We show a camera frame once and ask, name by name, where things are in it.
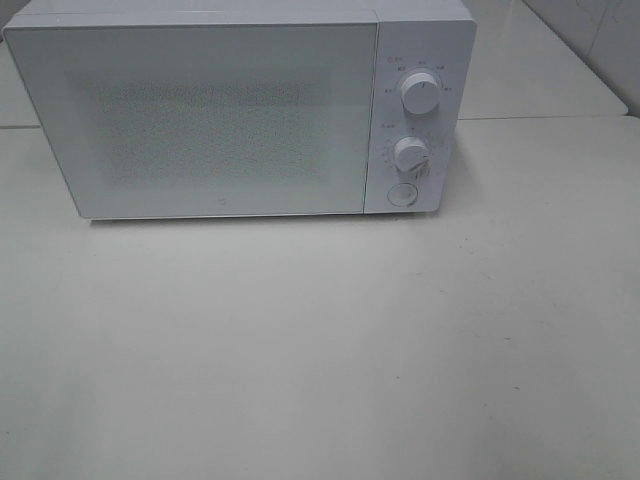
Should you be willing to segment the white upper power knob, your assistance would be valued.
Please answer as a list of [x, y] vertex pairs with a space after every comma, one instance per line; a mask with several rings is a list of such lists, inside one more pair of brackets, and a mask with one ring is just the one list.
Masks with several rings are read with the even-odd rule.
[[440, 102], [440, 83], [428, 71], [410, 73], [402, 81], [400, 89], [403, 107], [413, 115], [426, 115]]

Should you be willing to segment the white microwave door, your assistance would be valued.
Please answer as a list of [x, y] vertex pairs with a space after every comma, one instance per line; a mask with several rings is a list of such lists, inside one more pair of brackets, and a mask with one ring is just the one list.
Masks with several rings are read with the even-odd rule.
[[372, 24], [6, 37], [84, 218], [363, 208]]

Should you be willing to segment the white timer knob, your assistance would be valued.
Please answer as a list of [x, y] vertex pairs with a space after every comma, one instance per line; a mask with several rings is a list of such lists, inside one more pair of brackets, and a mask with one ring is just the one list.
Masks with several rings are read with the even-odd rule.
[[418, 137], [404, 137], [393, 147], [394, 164], [401, 173], [423, 168], [427, 165], [429, 156], [429, 147]]

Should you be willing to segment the white microwave oven body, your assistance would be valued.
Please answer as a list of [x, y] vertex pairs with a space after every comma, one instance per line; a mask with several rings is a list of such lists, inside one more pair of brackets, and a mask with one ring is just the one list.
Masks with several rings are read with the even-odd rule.
[[[352, 213], [171, 218], [436, 211], [477, 30], [459, 1], [32, 1], [6, 24], [3, 36], [16, 66], [6, 37], [16, 29], [360, 24], [377, 29], [363, 208]], [[415, 71], [431, 72], [440, 83], [440, 102], [426, 115], [413, 115], [403, 107], [400, 86]], [[426, 142], [429, 161], [421, 169], [401, 173], [394, 164], [393, 147], [411, 136]], [[418, 199], [412, 206], [396, 207], [388, 201], [389, 190], [399, 183], [417, 187]]]

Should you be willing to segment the round door release button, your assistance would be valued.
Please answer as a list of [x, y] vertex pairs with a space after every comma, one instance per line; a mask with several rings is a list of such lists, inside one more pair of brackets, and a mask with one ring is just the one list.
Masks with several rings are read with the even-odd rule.
[[399, 183], [389, 190], [387, 199], [396, 207], [410, 207], [418, 199], [418, 189], [410, 183]]

